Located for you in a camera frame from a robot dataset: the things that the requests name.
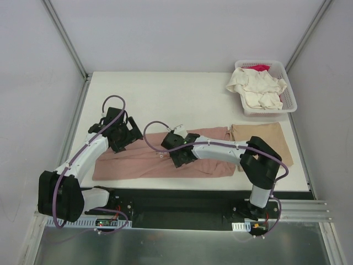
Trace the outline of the pink printed t shirt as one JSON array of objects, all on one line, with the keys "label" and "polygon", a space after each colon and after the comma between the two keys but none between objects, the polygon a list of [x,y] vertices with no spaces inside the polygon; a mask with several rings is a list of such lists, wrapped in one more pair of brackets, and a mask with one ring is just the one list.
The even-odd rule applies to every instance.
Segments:
[{"label": "pink printed t shirt", "polygon": [[108,149],[96,160],[92,180],[117,181],[138,178],[219,178],[234,174],[236,165],[218,160],[196,160],[176,168],[168,154],[152,150],[137,140],[115,153]]}]

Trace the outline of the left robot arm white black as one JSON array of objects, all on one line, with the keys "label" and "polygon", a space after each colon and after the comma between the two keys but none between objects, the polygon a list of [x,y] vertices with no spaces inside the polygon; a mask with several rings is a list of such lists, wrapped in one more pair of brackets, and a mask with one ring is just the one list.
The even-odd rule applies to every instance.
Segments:
[{"label": "left robot arm white black", "polygon": [[110,215],[116,210],[116,200],[107,188],[81,189],[81,183],[96,160],[108,149],[121,152],[143,136],[133,117],[111,123],[105,117],[89,128],[77,153],[54,171],[44,171],[39,177],[38,211],[41,214],[75,222],[86,211],[98,208]]}]

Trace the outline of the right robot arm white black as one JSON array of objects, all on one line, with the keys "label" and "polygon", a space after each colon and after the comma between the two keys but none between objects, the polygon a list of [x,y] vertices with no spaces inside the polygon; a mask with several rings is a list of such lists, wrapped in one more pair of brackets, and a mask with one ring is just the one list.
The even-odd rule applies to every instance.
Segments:
[{"label": "right robot arm white black", "polygon": [[240,165],[252,184],[252,191],[248,202],[236,206],[238,214],[257,221],[267,213],[282,158],[261,138],[253,136],[249,141],[231,142],[193,133],[182,137],[170,132],[162,147],[170,151],[176,168],[205,159]]}]

